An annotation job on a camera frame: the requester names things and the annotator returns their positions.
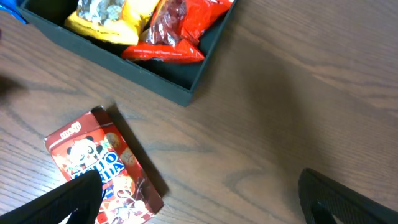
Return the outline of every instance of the candy wrapper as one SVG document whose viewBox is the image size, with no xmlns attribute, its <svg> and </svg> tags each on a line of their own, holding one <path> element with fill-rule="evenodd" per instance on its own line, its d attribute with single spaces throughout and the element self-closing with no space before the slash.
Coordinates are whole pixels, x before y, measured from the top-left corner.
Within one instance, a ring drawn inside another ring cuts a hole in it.
<svg viewBox="0 0 398 224">
<path fill-rule="evenodd" d="M 89 170 L 101 175 L 104 199 L 96 223 L 144 223 L 163 201 L 102 107 L 85 113 L 45 138 L 67 180 Z"/>
<path fill-rule="evenodd" d="M 71 30 L 114 44 L 134 45 L 159 0 L 79 0 L 65 21 Z"/>
<path fill-rule="evenodd" d="M 123 59 L 192 63 L 205 57 L 195 47 L 200 36 L 231 7 L 228 0 L 161 0 L 143 41 Z"/>
</svg>

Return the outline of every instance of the black plastic part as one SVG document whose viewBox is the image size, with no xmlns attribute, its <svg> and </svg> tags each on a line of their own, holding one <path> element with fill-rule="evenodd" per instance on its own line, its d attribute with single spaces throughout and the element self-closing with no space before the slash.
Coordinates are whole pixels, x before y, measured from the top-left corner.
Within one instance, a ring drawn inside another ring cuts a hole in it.
<svg viewBox="0 0 398 224">
<path fill-rule="evenodd" d="M 63 184 L 45 195 L 0 216 L 0 223 L 93 224 L 102 203 L 102 181 L 97 170 Z"/>
<path fill-rule="evenodd" d="M 312 170 L 301 173 L 300 204 L 308 224 L 398 223 L 398 213 Z"/>
<path fill-rule="evenodd" d="M 76 10 L 78 0 L 26 0 L 21 6 L 21 13 L 59 46 L 169 100 L 187 106 L 215 50 L 221 32 L 231 16 L 236 1 L 227 15 L 219 19 L 201 38 L 198 48 L 206 55 L 205 60 L 201 63 L 185 65 L 155 60 L 132 63 L 119 57 L 127 46 L 110 44 L 91 37 L 82 37 L 64 28 L 63 23 Z"/>
</svg>

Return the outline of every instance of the wooden table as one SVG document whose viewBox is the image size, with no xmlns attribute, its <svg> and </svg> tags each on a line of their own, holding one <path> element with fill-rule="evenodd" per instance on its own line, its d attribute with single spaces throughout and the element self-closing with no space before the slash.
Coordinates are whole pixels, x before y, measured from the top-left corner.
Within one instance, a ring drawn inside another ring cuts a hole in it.
<svg viewBox="0 0 398 224">
<path fill-rule="evenodd" d="M 304 223 L 304 167 L 398 210 L 397 10 L 241 1 L 186 108 L 0 12 L 0 213 L 64 183 L 43 138 L 111 102 L 170 189 L 153 223 Z"/>
</svg>

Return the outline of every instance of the dark green tray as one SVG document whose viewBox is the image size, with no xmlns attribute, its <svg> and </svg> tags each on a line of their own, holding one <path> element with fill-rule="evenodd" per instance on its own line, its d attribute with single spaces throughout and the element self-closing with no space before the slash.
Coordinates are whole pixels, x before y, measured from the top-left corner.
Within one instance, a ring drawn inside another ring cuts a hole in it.
<svg viewBox="0 0 398 224">
<path fill-rule="evenodd" d="M 126 46 L 83 37 L 67 30 L 64 28 L 63 22 L 76 10 L 78 0 L 26 0 L 20 10 L 25 19 L 35 25 L 52 42 L 167 99 L 187 106 L 215 50 L 221 32 L 231 16 L 236 1 L 228 13 L 201 38 L 198 48 L 206 55 L 205 60 L 202 63 L 186 65 L 155 60 L 132 63 L 119 57 Z"/>
</svg>

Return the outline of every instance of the hello panda box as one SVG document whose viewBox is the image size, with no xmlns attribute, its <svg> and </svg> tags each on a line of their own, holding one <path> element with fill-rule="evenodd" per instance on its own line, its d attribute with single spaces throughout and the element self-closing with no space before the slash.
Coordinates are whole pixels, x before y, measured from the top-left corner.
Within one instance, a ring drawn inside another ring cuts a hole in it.
<svg viewBox="0 0 398 224">
<path fill-rule="evenodd" d="M 145 223 L 163 206 L 106 110 L 99 106 L 45 138 L 67 181 L 96 169 L 104 199 L 96 223 Z"/>
</svg>

